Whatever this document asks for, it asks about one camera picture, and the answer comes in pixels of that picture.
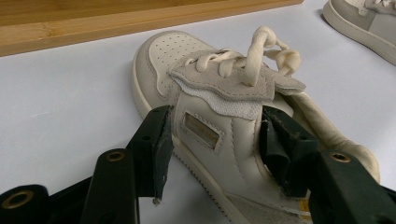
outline stitching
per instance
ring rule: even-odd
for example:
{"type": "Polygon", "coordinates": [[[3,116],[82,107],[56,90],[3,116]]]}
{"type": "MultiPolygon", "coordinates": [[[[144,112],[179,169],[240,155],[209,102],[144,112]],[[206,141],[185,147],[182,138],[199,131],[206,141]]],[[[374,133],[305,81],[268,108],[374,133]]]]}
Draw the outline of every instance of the stitching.
{"type": "Polygon", "coordinates": [[[373,40],[384,40],[383,43],[384,43],[385,45],[387,45],[388,47],[394,48],[394,46],[393,46],[392,44],[390,44],[387,40],[383,39],[382,37],[376,35],[376,36],[379,37],[379,38],[378,38],[378,37],[374,36],[375,34],[373,34],[373,33],[371,33],[371,32],[367,32],[367,31],[365,31],[365,30],[363,30],[363,29],[361,29],[361,28],[359,28],[359,27],[356,27],[356,25],[353,25],[353,24],[351,24],[350,22],[346,22],[346,21],[342,21],[342,20],[340,20],[340,21],[341,21],[342,23],[348,25],[350,28],[354,29],[355,31],[359,31],[359,32],[361,32],[362,35],[366,35],[367,37],[370,37],[370,38],[373,39],[373,40]]]}
{"type": "MultiPolygon", "coordinates": [[[[272,71],[274,71],[274,72],[276,72],[276,73],[278,73],[277,71],[275,71],[274,69],[271,69],[270,67],[268,67],[268,69],[270,69],[270,70],[272,70],[272,71]]],[[[263,77],[264,78],[264,83],[265,83],[265,87],[268,87],[269,86],[269,84],[268,84],[268,81],[267,81],[267,77],[264,75],[264,67],[262,67],[261,69],[260,69],[260,73],[262,74],[261,75],[261,77],[263,77]]],[[[265,88],[265,95],[268,95],[269,94],[269,90],[268,90],[269,88],[265,88]]]]}
{"type": "Polygon", "coordinates": [[[194,140],[194,142],[196,142],[197,144],[199,144],[201,147],[204,147],[206,149],[208,149],[208,151],[210,153],[214,153],[216,155],[216,153],[207,145],[205,145],[204,143],[202,143],[201,141],[199,141],[195,136],[195,134],[192,134],[188,129],[185,129],[184,126],[182,124],[180,124],[181,126],[181,130],[188,136],[191,136],[191,138],[194,140]]]}
{"type": "Polygon", "coordinates": [[[202,118],[201,116],[199,116],[196,113],[191,113],[190,111],[186,110],[186,112],[190,113],[191,115],[193,115],[194,117],[196,117],[198,120],[200,120],[201,122],[203,122],[204,124],[206,124],[207,126],[209,126],[212,129],[216,130],[216,133],[219,135],[219,140],[216,143],[215,146],[215,151],[217,151],[219,153],[219,150],[221,148],[221,145],[223,143],[223,136],[224,136],[224,131],[222,131],[219,127],[217,127],[215,124],[213,124],[212,122],[202,118]]]}
{"type": "Polygon", "coordinates": [[[273,214],[276,214],[276,215],[279,215],[279,214],[283,215],[282,211],[276,210],[276,209],[279,209],[279,208],[274,208],[274,207],[268,206],[266,204],[256,205],[256,204],[248,203],[244,199],[239,199],[239,198],[235,198],[235,199],[238,200],[240,203],[244,203],[247,206],[249,206],[251,208],[258,209],[260,211],[267,212],[267,213],[273,213],[273,214]]]}
{"type": "Polygon", "coordinates": [[[170,89],[171,90],[175,90],[174,91],[174,96],[172,97],[173,99],[171,98],[173,101],[170,102],[170,103],[171,103],[171,105],[176,105],[177,100],[178,100],[178,98],[180,96],[180,89],[181,88],[178,85],[176,85],[176,82],[174,80],[172,80],[172,83],[170,85],[170,89]]]}
{"type": "Polygon", "coordinates": [[[251,187],[250,186],[250,184],[248,183],[248,181],[245,179],[245,177],[243,176],[243,174],[242,174],[242,172],[241,172],[241,169],[240,169],[240,167],[239,167],[239,165],[238,165],[238,159],[237,159],[237,157],[236,157],[236,155],[235,155],[235,148],[234,148],[234,146],[233,146],[233,119],[231,119],[231,130],[232,130],[232,135],[231,135],[231,139],[232,139],[232,150],[233,150],[233,156],[234,156],[234,161],[235,161],[235,166],[238,168],[238,173],[240,174],[240,176],[242,177],[242,179],[245,181],[245,184],[247,185],[247,188],[248,189],[250,189],[252,192],[254,192],[254,194],[256,194],[261,200],[263,200],[264,202],[267,202],[266,200],[265,200],[265,198],[263,198],[261,195],[260,195],[260,193],[258,193],[258,191],[257,190],[255,190],[253,187],[251,187]]]}

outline second sneaker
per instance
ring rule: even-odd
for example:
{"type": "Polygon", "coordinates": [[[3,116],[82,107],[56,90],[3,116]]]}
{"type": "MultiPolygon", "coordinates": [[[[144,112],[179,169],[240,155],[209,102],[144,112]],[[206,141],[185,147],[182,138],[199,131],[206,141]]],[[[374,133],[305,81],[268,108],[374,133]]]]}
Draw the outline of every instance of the second sneaker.
{"type": "Polygon", "coordinates": [[[323,15],[334,29],[396,65],[394,0],[329,0],[323,15]]]}

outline shoe label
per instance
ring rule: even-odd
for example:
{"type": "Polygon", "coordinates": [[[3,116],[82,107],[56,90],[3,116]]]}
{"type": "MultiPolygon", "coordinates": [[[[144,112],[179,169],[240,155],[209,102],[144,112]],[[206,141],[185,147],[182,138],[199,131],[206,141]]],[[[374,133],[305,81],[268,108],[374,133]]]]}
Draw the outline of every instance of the shoe label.
{"type": "Polygon", "coordinates": [[[184,116],[184,125],[190,131],[195,133],[201,140],[210,148],[215,149],[216,143],[219,140],[219,134],[207,127],[206,124],[186,113],[184,116]]]}
{"type": "MultiPolygon", "coordinates": [[[[302,212],[309,213],[308,200],[300,200],[300,209],[302,212]]],[[[300,219],[312,221],[312,217],[308,215],[300,215],[300,219]]]]}

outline shoe sole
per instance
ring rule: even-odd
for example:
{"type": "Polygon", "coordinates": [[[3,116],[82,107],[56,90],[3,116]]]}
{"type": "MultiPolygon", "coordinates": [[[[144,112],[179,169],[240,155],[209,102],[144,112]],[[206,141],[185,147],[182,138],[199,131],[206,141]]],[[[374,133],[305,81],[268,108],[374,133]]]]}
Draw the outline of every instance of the shoe sole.
{"type": "Polygon", "coordinates": [[[386,61],[396,65],[396,47],[387,40],[361,29],[359,26],[345,20],[332,6],[332,1],[323,8],[326,21],[341,34],[363,44],[373,50],[386,61]]]}
{"type": "MultiPolygon", "coordinates": [[[[143,95],[138,84],[135,62],[136,55],[133,61],[132,74],[132,89],[134,103],[142,118],[151,110],[151,106],[143,95]]],[[[250,224],[245,216],[233,205],[233,202],[225,195],[221,186],[213,178],[213,176],[206,170],[206,168],[196,159],[196,157],[188,150],[188,148],[172,134],[174,144],[174,154],[183,162],[192,174],[198,179],[206,192],[219,207],[221,212],[232,222],[238,224],[250,224]]]]}

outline screw hole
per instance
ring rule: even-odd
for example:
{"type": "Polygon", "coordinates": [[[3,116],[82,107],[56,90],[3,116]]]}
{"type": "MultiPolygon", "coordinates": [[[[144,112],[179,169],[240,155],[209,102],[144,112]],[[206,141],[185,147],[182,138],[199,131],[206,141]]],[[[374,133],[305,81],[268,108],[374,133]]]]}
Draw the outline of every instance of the screw hole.
{"type": "Polygon", "coordinates": [[[125,157],[125,154],[120,151],[111,152],[106,156],[108,161],[120,161],[125,157]]]}
{"type": "Polygon", "coordinates": [[[14,209],[21,207],[32,200],[34,193],[31,190],[22,190],[14,193],[2,202],[2,207],[5,209],[14,209]]]}
{"type": "Polygon", "coordinates": [[[350,162],[350,158],[342,153],[333,153],[332,159],[340,162],[350,162]]]}

